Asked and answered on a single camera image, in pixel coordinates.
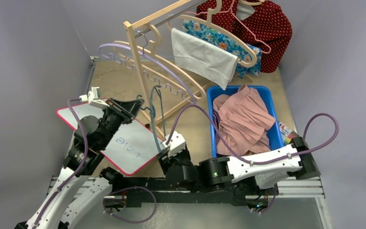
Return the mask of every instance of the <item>red polka dot fabric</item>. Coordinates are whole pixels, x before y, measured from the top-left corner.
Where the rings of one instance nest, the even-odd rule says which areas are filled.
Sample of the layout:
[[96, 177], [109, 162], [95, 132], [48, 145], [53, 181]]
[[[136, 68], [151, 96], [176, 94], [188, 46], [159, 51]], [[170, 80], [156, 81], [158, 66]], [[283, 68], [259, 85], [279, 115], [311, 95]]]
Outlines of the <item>red polka dot fabric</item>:
[[[261, 72], [272, 73], [277, 69], [293, 35], [291, 23], [283, 14], [281, 7], [271, 1], [253, 7], [256, 12], [241, 22], [256, 35], [258, 40], [271, 47], [269, 54], [262, 54]], [[245, 43], [261, 48], [265, 52], [269, 51], [264, 44], [255, 41], [254, 36], [237, 21], [233, 34]]]
[[[236, 14], [239, 0], [234, 1], [233, 13]], [[231, 0], [223, 0], [221, 11], [227, 11], [231, 7], [231, 4]], [[197, 7], [197, 13], [207, 12], [209, 8], [215, 8], [216, 5], [215, 0], [206, 1]], [[272, 73], [277, 69], [291, 40], [293, 34], [291, 23], [283, 14], [281, 7], [271, 1], [266, 0], [261, 5], [253, 7], [256, 12], [241, 22], [256, 35], [258, 40], [264, 41], [271, 47], [272, 50], [269, 54], [262, 54], [261, 72]], [[207, 14], [201, 14], [197, 17], [206, 20]], [[213, 15], [212, 22], [232, 32], [245, 43], [261, 48], [265, 52], [269, 51], [269, 48], [257, 42], [254, 36], [236, 21], [231, 13], [218, 13]]]
[[[239, 0], [234, 0], [234, 5], [232, 7], [232, 12], [236, 15], [236, 11], [238, 9], [238, 2]], [[220, 11], [227, 11], [232, 4], [232, 0], [223, 0], [222, 1], [222, 7]], [[216, 0], [209, 0], [206, 1], [203, 4], [200, 4], [197, 7], [197, 13], [200, 12], [208, 12], [209, 8], [214, 9], [215, 7], [217, 7], [217, 1]], [[198, 16], [196, 16], [197, 18], [201, 18], [203, 20], [207, 20], [207, 14], [203, 13], [200, 14]], [[228, 30], [229, 32], [233, 32], [234, 30], [234, 25], [235, 25], [235, 17], [230, 13], [218, 13], [218, 14], [214, 14], [211, 22], [213, 24], [216, 24], [226, 30]]]

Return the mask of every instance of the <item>white wall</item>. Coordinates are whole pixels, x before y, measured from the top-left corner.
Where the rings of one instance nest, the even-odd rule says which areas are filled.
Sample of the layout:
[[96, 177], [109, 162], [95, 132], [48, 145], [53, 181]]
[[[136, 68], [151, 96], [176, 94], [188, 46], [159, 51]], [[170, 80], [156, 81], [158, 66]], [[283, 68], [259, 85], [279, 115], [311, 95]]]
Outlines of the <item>white wall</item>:
[[[111, 43], [115, 40], [127, 41], [123, 22], [136, 22], [158, 10], [175, 3], [177, 0], [62, 0], [64, 6], [69, 13], [89, 55], [95, 56], [99, 45]], [[186, 9], [193, 3], [200, 0], [193, 0], [185, 4], [173, 12]], [[161, 19], [155, 20], [153, 24], [160, 22]], [[181, 25], [178, 20], [172, 24]], [[170, 32], [165, 25], [159, 28], [163, 36], [163, 42], [158, 49], [158, 54], [165, 58], [172, 58], [172, 43]], [[152, 33], [146, 35], [148, 38], [154, 39]], [[137, 39], [139, 45], [145, 45], [143, 37]]]
[[61, 0], [0, 0], [0, 229], [45, 199], [72, 133], [55, 111], [85, 92], [90, 65]]
[[[314, 153], [335, 228], [366, 228], [366, 1], [277, 0], [296, 30], [281, 63], [300, 132], [316, 113], [338, 118], [340, 133]], [[330, 137], [316, 120], [310, 146]]]

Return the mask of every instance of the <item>whiteboard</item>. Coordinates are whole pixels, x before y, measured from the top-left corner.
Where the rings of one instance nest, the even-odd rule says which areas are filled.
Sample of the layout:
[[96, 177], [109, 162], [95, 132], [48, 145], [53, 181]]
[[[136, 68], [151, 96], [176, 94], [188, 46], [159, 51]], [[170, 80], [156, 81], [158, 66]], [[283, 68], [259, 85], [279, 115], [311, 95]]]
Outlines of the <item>whiteboard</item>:
[[[89, 104], [73, 106], [79, 119], [93, 115], [97, 118], [103, 116], [103, 111]], [[76, 130], [78, 123], [69, 108], [62, 108], [57, 115], [72, 129]], [[142, 123], [134, 120], [131, 124], [121, 125], [113, 139], [107, 145], [102, 154], [115, 167], [125, 175], [134, 175], [158, 154], [152, 132]]]

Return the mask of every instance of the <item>pink clothing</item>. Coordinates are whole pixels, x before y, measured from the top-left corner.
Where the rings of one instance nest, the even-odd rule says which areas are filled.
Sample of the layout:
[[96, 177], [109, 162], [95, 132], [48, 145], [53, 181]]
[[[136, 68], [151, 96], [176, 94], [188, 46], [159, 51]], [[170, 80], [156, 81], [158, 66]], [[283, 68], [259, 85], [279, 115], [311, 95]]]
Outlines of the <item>pink clothing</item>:
[[[259, 92], [242, 85], [232, 96], [222, 94], [214, 99], [213, 108], [220, 116], [218, 130], [222, 138], [240, 156], [270, 151], [267, 131], [275, 123]], [[217, 153], [231, 156], [219, 141]]]

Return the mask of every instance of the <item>floral shirt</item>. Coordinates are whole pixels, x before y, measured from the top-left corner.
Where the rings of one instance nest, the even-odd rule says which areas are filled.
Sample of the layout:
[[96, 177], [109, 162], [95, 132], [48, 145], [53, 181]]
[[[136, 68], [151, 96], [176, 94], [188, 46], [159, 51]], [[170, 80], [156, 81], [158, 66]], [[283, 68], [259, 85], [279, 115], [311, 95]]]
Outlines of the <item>floral shirt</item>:
[[[252, 60], [252, 57], [242, 46], [237, 44], [234, 40], [232, 40], [225, 34], [220, 33], [219, 31], [216, 31], [206, 25], [194, 21], [184, 20], [182, 29], [183, 32], [195, 36], [197, 38], [200, 38], [213, 45], [216, 45], [226, 50], [227, 52], [230, 52], [233, 55], [238, 56], [239, 59], [245, 62], [250, 62]], [[262, 67], [261, 64], [262, 50], [249, 44], [247, 45], [256, 53], [257, 62], [253, 67], [250, 68], [243, 67], [239, 64], [236, 66], [234, 76], [242, 79], [244, 78], [246, 73], [258, 75]]]

